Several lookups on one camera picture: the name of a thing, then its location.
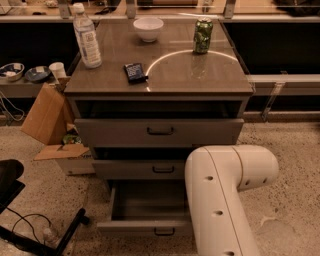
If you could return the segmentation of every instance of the speckled floor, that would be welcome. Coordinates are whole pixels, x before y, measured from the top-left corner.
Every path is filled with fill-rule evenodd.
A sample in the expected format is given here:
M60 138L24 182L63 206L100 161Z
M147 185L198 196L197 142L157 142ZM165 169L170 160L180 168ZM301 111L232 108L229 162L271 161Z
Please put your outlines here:
M271 186L241 192L250 226L261 256L317 256L320 251L320 124L248 123L239 144L261 145L278 158L280 174ZM20 132L20 127L0 127L0 159L15 158L25 166L20 180L26 184L10 208L22 215L47 216L64 233L79 208L91 219L80 226L64 255L197 255L194 239L117 238L101 235L96 222L108 209L104 186L95 175L66 176L54 160L33 161L42 144ZM11 229L19 218L5 210L0 225ZM36 234L47 225L30 217ZM20 223L15 230L31 237ZM30 255L0 241L0 255Z

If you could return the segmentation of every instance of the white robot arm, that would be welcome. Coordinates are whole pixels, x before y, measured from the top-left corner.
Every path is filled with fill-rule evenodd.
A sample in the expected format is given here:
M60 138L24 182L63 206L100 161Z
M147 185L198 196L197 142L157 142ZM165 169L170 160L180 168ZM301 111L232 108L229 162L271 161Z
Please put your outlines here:
M259 256L238 191L268 185L278 161L260 146L206 146L186 162L185 181L200 256Z

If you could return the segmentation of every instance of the drawer handle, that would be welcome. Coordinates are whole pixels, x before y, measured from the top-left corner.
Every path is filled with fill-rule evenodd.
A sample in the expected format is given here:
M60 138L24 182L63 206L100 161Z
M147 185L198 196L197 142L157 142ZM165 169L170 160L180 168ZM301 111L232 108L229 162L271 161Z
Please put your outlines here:
M167 231L158 231L157 228L154 228L153 232L156 236L173 236L176 230L172 228L172 231L168 233Z
M171 166L171 168L157 168L157 167L152 166L152 171L155 173L173 173L174 166Z
M174 132L173 127L171 127L169 131L156 131L150 127L147 127L147 133L149 135L172 135L173 132Z

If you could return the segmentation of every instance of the soda can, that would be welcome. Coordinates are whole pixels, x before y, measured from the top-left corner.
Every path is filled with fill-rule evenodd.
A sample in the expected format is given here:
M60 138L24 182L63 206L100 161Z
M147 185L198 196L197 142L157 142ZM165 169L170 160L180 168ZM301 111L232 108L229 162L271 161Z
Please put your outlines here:
M203 17L197 20L193 38L193 52L200 54L208 52L212 28L213 23L210 18Z

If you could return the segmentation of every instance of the cable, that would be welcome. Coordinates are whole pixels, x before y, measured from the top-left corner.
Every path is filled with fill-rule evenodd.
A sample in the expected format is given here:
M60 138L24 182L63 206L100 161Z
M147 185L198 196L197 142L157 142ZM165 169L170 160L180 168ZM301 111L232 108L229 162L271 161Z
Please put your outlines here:
M49 227L51 227L52 223L51 223L51 221L49 220L49 218L47 218L46 216L44 216L44 215L42 215L42 214L38 214L38 213L32 213L32 214L27 214L27 215L25 215L25 216L22 216L22 215L19 214L18 212L10 209L9 207L7 207L7 206L5 206L5 205L3 205L3 204L1 204L1 203L0 203L0 205L1 205L1 207L6 208L8 211L10 211L10 212L12 212L12 213L14 213L14 214L16 214L17 216L20 217L20 219L19 219L18 221L16 221L15 224L13 225L13 227L12 227L12 230L11 230L12 235L14 235L14 236L16 235L16 234L14 233L14 229L15 229L16 225L17 225L21 220L24 220L24 221L25 221L26 223L28 223L28 225L31 227L31 229L32 229L32 234L33 234L34 238L36 239L36 241L37 241L40 245L45 245L45 242L43 242L43 243L40 242L40 240L38 239L38 237L37 237L36 234L35 234L35 229L34 229L33 225L32 225L26 218L27 218L27 217L30 217L30 216L40 216L40 217L43 217L43 218L45 218L45 219L48 221ZM18 250L21 250L21 251L29 251L29 250L31 249L31 248L19 248L19 246L18 246L15 242L13 242L13 245L14 245Z
M20 118L15 118L15 117L10 113L10 111L7 109L7 107L6 107L5 103L4 103L4 100L6 100L15 110L18 110L18 111L21 112L21 117L20 117ZM6 113L8 113L8 115L9 115L14 121L19 122L19 121L21 121L21 120L23 119L23 117L25 116L25 112L24 112L22 109L17 108L16 106L14 106L14 105L12 104L12 102L3 94L2 91L0 91L0 107L2 107L2 108L6 111Z

